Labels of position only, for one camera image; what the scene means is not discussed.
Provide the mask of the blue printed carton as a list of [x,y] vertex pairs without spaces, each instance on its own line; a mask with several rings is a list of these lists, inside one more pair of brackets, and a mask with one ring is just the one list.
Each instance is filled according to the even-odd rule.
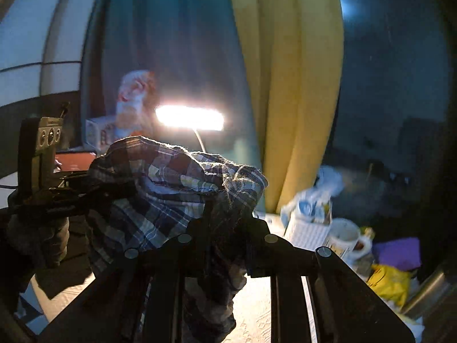
[[85,120],[85,144],[99,155],[106,153],[115,140],[115,116],[106,115]]

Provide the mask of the stainless steel thermos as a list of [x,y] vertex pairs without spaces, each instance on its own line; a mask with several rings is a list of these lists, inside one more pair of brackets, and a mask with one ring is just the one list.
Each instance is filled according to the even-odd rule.
[[401,313],[410,319],[425,318],[430,311],[443,298],[449,287],[445,271],[438,267],[426,281],[424,281],[418,292],[405,303]]

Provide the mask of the white perforated plastic basket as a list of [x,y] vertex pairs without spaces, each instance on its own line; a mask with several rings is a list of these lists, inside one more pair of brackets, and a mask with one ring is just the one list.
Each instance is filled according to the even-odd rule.
[[292,201],[280,211],[284,238],[293,246],[314,251],[324,244],[332,223],[332,202]]

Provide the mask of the purple cloth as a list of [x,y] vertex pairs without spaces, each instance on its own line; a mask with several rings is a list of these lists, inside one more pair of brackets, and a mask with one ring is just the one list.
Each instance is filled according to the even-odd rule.
[[374,244],[372,254],[378,264],[392,266],[404,272],[421,266],[420,241],[415,237]]

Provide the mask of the white bear cartoon mug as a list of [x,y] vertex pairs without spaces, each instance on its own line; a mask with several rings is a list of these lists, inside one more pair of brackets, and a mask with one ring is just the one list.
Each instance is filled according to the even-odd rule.
[[350,220],[334,218],[324,246],[346,262],[355,262],[371,252],[372,240],[363,236],[360,228]]

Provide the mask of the yellow curtain left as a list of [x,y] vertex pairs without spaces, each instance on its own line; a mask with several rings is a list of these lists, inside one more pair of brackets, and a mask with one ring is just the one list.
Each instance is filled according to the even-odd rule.
[[232,0],[269,182],[268,212],[311,187],[342,76],[340,0]]

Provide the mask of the snack bag red white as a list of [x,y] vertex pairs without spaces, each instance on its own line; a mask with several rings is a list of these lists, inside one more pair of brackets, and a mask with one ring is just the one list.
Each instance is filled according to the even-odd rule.
[[142,135],[152,139],[157,88],[152,71],[131,71],[122,77],[115,113],[117,139]]

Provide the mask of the white desk lamp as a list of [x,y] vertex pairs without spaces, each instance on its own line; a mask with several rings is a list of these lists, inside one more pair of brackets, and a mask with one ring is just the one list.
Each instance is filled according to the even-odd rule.
[[204,153],[206,153],[206,148],[199,132],[221,132],[225,125],[224,115],[213,108],[160,105],[156,108],[155,113],[158,121],[166,127],[191,130]]

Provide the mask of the plaid checkered pants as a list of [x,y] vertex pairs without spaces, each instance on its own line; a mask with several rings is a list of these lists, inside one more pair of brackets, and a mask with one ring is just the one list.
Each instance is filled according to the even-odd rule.
[[131,136],[94,159],[88,174],[101,188],[86,217],[95,275],[131,251],[158,249],[209,221],[208,268],[185,282],[184,341],[223,341],[235,329],[233,300],[246,285],[236,231],[252,218],[268,185],[261,171],[217,154]]

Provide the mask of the yellow plastic bag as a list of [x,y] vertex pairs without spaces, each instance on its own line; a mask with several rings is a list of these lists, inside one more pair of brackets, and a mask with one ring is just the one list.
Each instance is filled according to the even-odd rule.
[[410,273],[393,266],[375,264],[366,283],[381,299],[401,308],[409,295]]

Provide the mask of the red screen tablet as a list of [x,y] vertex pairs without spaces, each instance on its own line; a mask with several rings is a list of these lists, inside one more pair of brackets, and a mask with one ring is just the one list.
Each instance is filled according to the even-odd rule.
[[86,171],[96,158],[93,152],[65,152],[55,156],[54,172]]

